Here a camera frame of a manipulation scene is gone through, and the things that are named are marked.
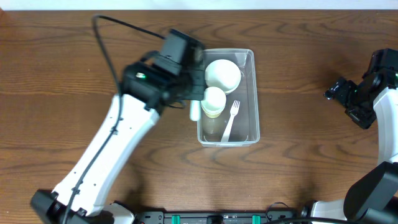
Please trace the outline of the light teal plastic spoon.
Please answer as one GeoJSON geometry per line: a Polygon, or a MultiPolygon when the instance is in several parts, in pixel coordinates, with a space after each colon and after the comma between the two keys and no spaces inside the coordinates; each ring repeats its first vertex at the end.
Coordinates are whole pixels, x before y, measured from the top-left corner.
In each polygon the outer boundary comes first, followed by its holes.
{"type": "Polygon", "coordinates": [[[201,118],[201,101],[192,100],[190,102],[190,119],[198,121],[201,118]]]}

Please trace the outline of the white plastic cup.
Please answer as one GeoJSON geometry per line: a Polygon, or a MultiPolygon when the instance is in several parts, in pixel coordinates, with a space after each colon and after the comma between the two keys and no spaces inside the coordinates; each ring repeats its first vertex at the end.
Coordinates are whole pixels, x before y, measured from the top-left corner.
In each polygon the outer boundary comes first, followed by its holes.
{"type": "Polygon", "coordinates": [[[201,107],[208,114],[220,114],[226,106],[226,95],[218,87],[208,87],[204,92],[204,99],[201,101],[201,107]]]}

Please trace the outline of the white plastic bowl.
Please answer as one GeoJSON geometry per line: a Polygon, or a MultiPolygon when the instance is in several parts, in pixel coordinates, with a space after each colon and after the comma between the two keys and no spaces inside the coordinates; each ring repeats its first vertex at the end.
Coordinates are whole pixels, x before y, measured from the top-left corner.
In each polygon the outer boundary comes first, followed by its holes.
{"type": "Polygon", "coordinates": [[[205,81],[208,87],[220,88],[228,95],[239,86],[241,72],[234,62],[226,59],[219,59],[211,62],[206,67],[205,81]]]}

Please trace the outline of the yellow plastic cup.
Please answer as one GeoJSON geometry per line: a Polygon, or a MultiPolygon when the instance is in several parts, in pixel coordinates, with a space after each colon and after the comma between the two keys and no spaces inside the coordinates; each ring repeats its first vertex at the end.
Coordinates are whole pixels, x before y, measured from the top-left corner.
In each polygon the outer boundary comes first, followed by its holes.
{"type": "Polygon", "coordinates": [[[211,119],[215,119],[220,116],[220,114],[223,112],[222,110],[219,111],[208,111],[208,110],[203,110],[205,115],[211,119]]]}

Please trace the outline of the white plastic fork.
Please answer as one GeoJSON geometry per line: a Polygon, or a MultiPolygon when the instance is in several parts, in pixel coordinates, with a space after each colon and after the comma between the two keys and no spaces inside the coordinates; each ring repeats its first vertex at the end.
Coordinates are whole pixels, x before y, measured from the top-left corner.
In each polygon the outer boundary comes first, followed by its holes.
{"type": "Polygon", "coordinates": [[[231,134],[233,121],[234,121],[235,116],[239,112],[239,107],[240,107],[240,101],[234,100],[234,102],[233,102],[233,104],[231,106],[231,109],[230,109],[230,117],[229,117],[228,123],[226,125],[225,131],[224,131],[224,133],[222,135],[221,142],[228,142],[229,141],[229,137],[230,137],[230,134],[231,134]]]}

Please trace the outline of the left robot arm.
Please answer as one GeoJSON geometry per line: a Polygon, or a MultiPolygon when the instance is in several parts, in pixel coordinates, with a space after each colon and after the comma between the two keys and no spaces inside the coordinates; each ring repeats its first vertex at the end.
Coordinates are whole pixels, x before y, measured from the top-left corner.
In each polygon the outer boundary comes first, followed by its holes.
{"type": "Polygon", "coordinates": [[[120,203],[106,204],[116,177],[163,110],[205,91],[202,62],[138,61],[127,66],[100,129],[70,173],[49,190],[39,189],[31,207],[43,223],[134,223],[120,203]]]}

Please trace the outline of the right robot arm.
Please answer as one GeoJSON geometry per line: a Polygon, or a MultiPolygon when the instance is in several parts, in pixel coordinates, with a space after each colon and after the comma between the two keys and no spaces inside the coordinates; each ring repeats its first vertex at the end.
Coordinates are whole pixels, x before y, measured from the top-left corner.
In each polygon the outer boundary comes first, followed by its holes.
{"type": "Polygon", "coordinates": [[[313,202],[302,216],[307,223],[397,223],[397,51],[373,52],[361,83],[341,77],[324,96],[338,101],[360,128],[377,123],[377,166],[344,199],[313,202]]]}

